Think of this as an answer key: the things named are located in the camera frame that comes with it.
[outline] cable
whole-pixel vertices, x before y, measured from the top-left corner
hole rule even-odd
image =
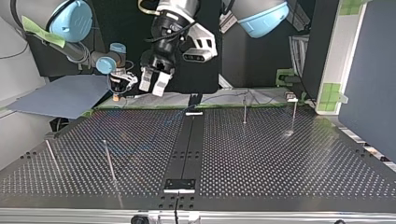
[[[176,200],[176,205],[175,205],[175,223],[178,224],[178,215],[177,215],[177,207],[178,207],[178,199]]]
[[[125,104],[122,106],[122,109],[125,109],[125,106],[128,105],[128,97],[124,97],[125,98]]]
[[[129,61],[129,60],[127,60],[127,61],[125,61],[125,62],[127,62],[127,63],[129,63],[131,66],[129,67],[129,68],[127,68],[127,69],[125,69],[125,71],[131,71],[133,68],[134,68],[134,62],[132,62],[132,61]]]
[[[294,53],[294,48],[291,48],[291,54],[293,55],[294,61],[297,64],[297,59],[296,59],[296,55]],[[300,74],[300,71],[298,71],[298,68],[296,69],[297,72],[297,77],[301,80],[301,84],[304,88],[304,91],[306,92],[306,95],[308,95],[309,99],[312,101],[312,103],[314,104],[315,107],[317,107],[317,103],[315,102],[314,98],[311,96],[311,94],[309,94],[304,82],[303,82],[303,76]]]
[[[67,59],[72,63],[85,63],[88,60],[88,69],[91,69],[91,52],[83,43],[78,43],[84,50],[84,56],[80,60],[74,60],[70,57],[67,57]]]
[[[14,58],[14,57],[20,56],[21,54],[23,54],[28,49],[28,47],[29,47],[29,43],[26,43],[25,48],[21,52],[19,52],[17,54],[14,54],[14,55],[6,56],[6,57],[0,57],[0,60],[9,59],[9,58]]]
[[[188,29],[190,29],[197,22],[198,21],[194,21],[194,22],[190,23],[189,25],[187,25],[186,27],[183,27],[180,30],[178,30],[178,31],[176,31],[176,32],[174,32],[174,33],[172,33],[170,35],[163,35],[163,36],[156,37],[156,38],[145,39],[145,41],[148,42],[148,43],[155,43],[155,42],[158,42],[158,41],[163,40],[163,39],[169,39],[169,38],[172,38],[172,37],[176,37],[178,35],[181,35],[181,33],[187,31]]]
[[[12,111],[11,113],[6,114],[6,115],[0,117],[0,119],[6,118],[6,117],[8,117],[8,116],[10,116],[10,115],[13,115],[13,114],[15,114],[15,113],[17,113],[17,111]]]
[[[253,97],[254,101],[256,101],[256,103],[259,105],[260,101],[257,100],[256,96],[253,94],[253,92],[251,92],[250,90],[247,90],[248,93],[250,93],[250,95]]]
[[[293,10],[293,19],[292,19],[292,23],[291,23],[292,25],[294,25],[294,19],[295,19],[296,13],[297,13],[297,8],[298,8],[298,1],[296,1],[296,4],[294,6],[294,10]],[[294,52],[294,48],[291,48],[291,54],[293,55],[293,59],[294,59],[295,64],[296,64],[297,77],[301,80],[301,84],[302,84],[302,86],[304,88],[304,91],[306,92],[306,95],[308,95],[308,97],[311,100],[312,104],[314,104],[314,106],[317,107],[317,103],[315,102],[315,100],[311,96],[311,94],[309,94],[309,92],[308,92],[308,90],[307,90],[307,88],[306,88],[306,86],[305,86],[305,84],[303,82],[303,75],[300,74],[300,71],[298,69],[297,58],[296,58],[296,55],[295,55],[295,52]]]
[[[23,29],[23,25],[20,21],[20,18],[18,17],[18,12],[17,12],[17,0],[11,0],[9,1],[9,7],[11,11],[12,18],[14,21],[17,23],[17,25]]]
[[[161,15],[161,13],[159,11],[149,10],[149,9],[146,9],[146,8],[142,7],[142,2],[143,2],[143,0],[138,0],[137,1],[137,7],[139,7],[140,11],[142,11],[143,13],[146,13],[148,15],[154,15],[154,16],[160,16]]]
[[[231,0],[230,4],[223,10],[223,15],[227,15],[231,9],[233,8],[233,4],[235,3],[235,0]]]
[[[61,129],[61,118],[58,118],[58,124],[56,125],[56,131],[55,132],[59,132],[59,130]]]

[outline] black cable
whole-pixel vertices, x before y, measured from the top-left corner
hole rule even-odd
[[[49,32],[50,31],[50,26],[52,25],[53,21],[55,21],[55,19],[64,11],[65,8],[67,8],[68,6],[70,6],[72,3],[74,3],[76,0],[69,0],[68,2],[66,2],[63,6],[61,6],[50,18],[49,21],[47,22],[46,25],[46,31]]]
[[[19,27],[23,29],[23,25],[21,23],[20,18],[18,18],[18,12],[17,12],[17,0],[11,0],[9,1],[9,7],[11,9],[11,15],[14,21],[18,24]]]
[[[298,8],[298,1],[296,1],[296,4],[295,4],[295,6],[294,6],[294,10],[293,10],[293,19],[292,19],[292,21],[291,21],[291,25],[294,25],[294,19],[295,19],[296,13],[297,13],[297,8]],[[312,103],[314,104],[314,106],[317,107],[317,103],[314,101],[314,98],[311,96],[311,94],[309,94],[308,89],[306,88],[306,86],[305,86],[305,84],[304,84],[304,82],[303,82],[303,76],[302,76],[302,74],[300,74],[300,71],[298,70],[298,67],[297,67],[297,58],[296,58],[296,55],[295,55],[295,53],[294,53],[294,48],[293,48],[292,46],[291,46],[291,49],[292,49],[293,59],[294,59],[295,64],[296,64],[297,77],[301,80],[301,84],[302,84],[302,86],[303,86],[303,88],[304,88],[304,91],[306,92],[306,95],[307,95],[307,96],[309,97],[309,99],[312,101]]]
[[[15,113],[17,113],[17,111],[13,111],[13,112],[11,112],[11,113],[9,113],[9,114],[6,114],[6,115],[0,117],[0,119],[6,118],[6,117],[8,117],[8,116],[10,116],[10,115],[13,115],[13,114],[15,114]]]
[[[175,206],[175,223],[176,224],[178,224],[177,205],[178,205],[178,199],[176,200],[176,206]]]
[[[6,56],[6,57],[0,57],[0,60],[2,60],[2,59],[9,59],[9,58],[14,58],[14,57],[20,56],[21,54],[23,54],[23,53],[27,50],[28,47],[29,47],[29,44],[26,43],[26,46],[25,46],[25,48],[23,49],[23,51],[21,51],[21,52],[19,52],[19,53],[17,53],[17,54],[14,54],[14,55],[9,55],[9,56]]]
[[[197,8],[197,12],[195,12],[195,16],[198,15],[198,12],[201,11],[201,8],[202,8],[202,2],[201,2],[201,0],[198,0],[198,8]]]
[[[169,38],[176,37],[178,35],[181,35],[181,33],[187,31],[188,29],[190,29],[197,22],[198,21],[194,21],[194,22],[190,23],[189,25],[187,25],[186,27],[183,27],[180,30],[178,30],[178,31],[176,31],[176,32],[174,32],[174,33],[172,33],[170,35],[163,35],[163,36],[156,37],[156,38],[145,39],[145,41],[148,42],[148,43],[155,43],[155,42],[158,42],[158,41],[163,40],[163,39],[169,39]]]
[[[231,0],[230,4],[223,10],[223,15],[227,15],[231,9],[233,8],[233,4],[235,3],[235,0]]]

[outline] metal rod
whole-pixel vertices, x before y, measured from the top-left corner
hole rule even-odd
[[[245,105],[244,124],[248,123],[248,122],[247,122],[247,118],[248,118],[248,106]]]
[[[111,175],[113,177],[113,180],[117,181],[116,174],[114,173],[114,169],[113,169],[113,162],[111,161],[110,151],[108,150],[108,146],[107,146],[107,141],[103,140],[103,143],[105,144],[105,151],[106,151],[108,166],[110,167]]]
[[[295,120],[295,119],[296,119],[296,113],[297,113],[297,104],[298,104],[298,102],[294,103],[293,120]]]
[[[55,154],[53,154],[52,147],[50,146],[50,141],[46,140],[46,143],[47,143],[47,147],[49,149],[50,156],[52,157],[53,160],[56,160]]]
[[[248,119],[248,106],[247,106],[247,100],[248,97],[245,95],[244,98],[244,124],[248,123],[247,119]]]

